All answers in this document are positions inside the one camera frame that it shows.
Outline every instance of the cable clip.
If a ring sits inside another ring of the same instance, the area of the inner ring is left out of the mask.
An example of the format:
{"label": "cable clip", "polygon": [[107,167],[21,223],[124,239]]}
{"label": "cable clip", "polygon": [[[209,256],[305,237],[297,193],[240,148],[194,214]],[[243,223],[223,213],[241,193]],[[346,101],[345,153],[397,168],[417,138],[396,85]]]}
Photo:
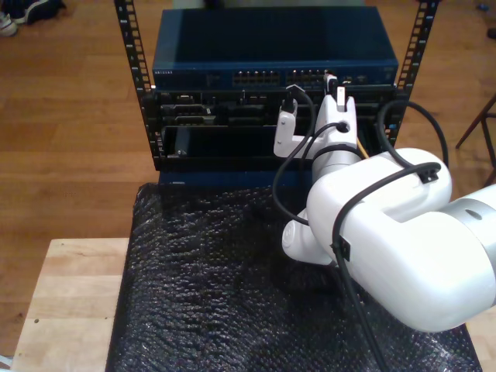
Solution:
{"label": "cable clip", "polygon": [[351,245],[342,236],[339,236],[337,242],[332,242],[331,248],[335,255],[339,250],[343,258],[348,262],[350,261]]}
{"label": "cable clip", "polygon": [[439,180],[439,177],[437,176],[437,172],[438,171],[436,169],[428,169],[428,170],[424,170],[423,172],[418,172],[417,175],[423,184],[428,184],[429,182]]}

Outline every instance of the wooden table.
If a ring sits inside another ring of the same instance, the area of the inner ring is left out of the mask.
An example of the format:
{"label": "wooden table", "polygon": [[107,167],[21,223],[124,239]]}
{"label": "wooden table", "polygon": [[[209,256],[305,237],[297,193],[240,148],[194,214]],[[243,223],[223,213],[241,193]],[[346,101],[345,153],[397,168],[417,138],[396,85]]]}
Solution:
{"label": "wooden table", "polygon": [[[15,352],[15,372],[105,370],[128,239],[57,239]],[[484,371],[496,370],[496,308],[468,324]]]}

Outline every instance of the blue network switch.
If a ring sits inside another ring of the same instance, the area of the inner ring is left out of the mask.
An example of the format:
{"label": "blue network switch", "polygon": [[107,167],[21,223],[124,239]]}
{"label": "blue network switch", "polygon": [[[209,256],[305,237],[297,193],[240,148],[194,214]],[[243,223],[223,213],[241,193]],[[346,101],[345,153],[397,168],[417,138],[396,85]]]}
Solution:
{"label": "blue network switch", "polygon": [[166,10],[153,77],[158,91],[393,84],[398,69],[374,7]]}

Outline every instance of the yellow cable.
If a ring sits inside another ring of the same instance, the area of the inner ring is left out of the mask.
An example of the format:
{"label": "yellow cable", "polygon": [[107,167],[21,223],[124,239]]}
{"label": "yellow cable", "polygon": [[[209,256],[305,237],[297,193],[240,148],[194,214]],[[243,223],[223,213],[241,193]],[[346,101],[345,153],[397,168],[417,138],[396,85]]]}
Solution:
{"label": "yellow cable", "polygon": [[360,150],[360,152],[362,153],[363,157],[365,159],[368,159],[369,156],[367,155],[367,151],[365,151],[365,149],[362,146],[362,143],[360,142],[360,140],[358,138],[356,138],[356,144],[358,145],[358,150]]}

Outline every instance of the wooden floor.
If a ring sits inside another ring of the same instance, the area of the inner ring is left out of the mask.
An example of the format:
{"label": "wooden floor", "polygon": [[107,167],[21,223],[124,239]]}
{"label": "wooden floor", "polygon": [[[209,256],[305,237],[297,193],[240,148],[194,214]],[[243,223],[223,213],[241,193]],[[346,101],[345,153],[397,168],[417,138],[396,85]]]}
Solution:
{"label": "wooden floor", "polygon": [[[67,3],[57,19],[0,39],[2,355],[15,351],[50,240],[128,236],[138,187],[157,180],[112,2]],[[402,60],[415,2],[369,3],[379,3]],[[467,3],[441,5],[412,96],[435,114],[451,149],[496,91],[496,43]],[[170,5],[137,1],[150,64],[160,10]],[[398,145],[439,153],[433,131],[410,112]],[[480,130],[451,164],[454,196],[484,183]]]}

